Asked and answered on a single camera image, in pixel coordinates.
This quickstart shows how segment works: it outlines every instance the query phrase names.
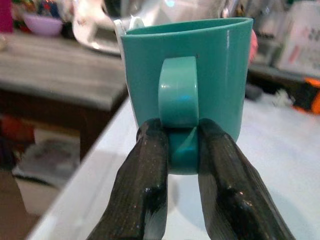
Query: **purple bowl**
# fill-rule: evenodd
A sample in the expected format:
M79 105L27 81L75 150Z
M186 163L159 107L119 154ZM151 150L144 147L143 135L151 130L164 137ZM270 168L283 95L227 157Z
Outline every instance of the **purple bowl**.
M57 36L62 29L62 21L57 18L24 13L23 20L31 32L42 36Z

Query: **white container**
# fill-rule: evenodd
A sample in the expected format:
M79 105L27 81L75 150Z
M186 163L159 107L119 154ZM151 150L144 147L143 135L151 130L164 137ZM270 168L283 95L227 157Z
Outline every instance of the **white container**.
M79 144L47 140L28 148L12 170L25 210L42 215L79 165Z
M44 214L60 192L57 187L40 182L19 177L14 179L20 189L25 210L32 215Z

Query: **kitchen counter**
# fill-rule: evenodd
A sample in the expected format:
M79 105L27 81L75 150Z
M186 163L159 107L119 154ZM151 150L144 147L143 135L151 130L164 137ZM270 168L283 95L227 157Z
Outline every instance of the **kitchen counter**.
M121 58L75 40L15 32L3 34L0 88L110 110L126 88Z
M83 157L128 94L121 58L62 37L3 35L0 113L79 131Z
M117 170L135 144L127 99L29 240L85 240L102 216ZM238 146L259 171L297 240L320 239L320 116L245 100ZM169 175L164 240L208 240L197 175Z

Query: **mug handle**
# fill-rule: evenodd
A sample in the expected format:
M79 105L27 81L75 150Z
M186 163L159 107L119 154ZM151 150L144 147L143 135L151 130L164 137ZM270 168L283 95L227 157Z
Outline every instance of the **mug handle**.
M158 111L166 128L198 126L197 62L194 56L163 61L158 86Z
M158 113L162 126L168 130L170 173L196 174L199 103L194 56L163 61L158 85Z

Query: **gray tabletop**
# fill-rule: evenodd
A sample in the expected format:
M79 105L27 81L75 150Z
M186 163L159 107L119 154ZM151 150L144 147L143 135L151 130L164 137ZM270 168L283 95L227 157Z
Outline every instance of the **gray tabletop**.
M74 40L4 34L0 89L108 111L126 91L121 59Z

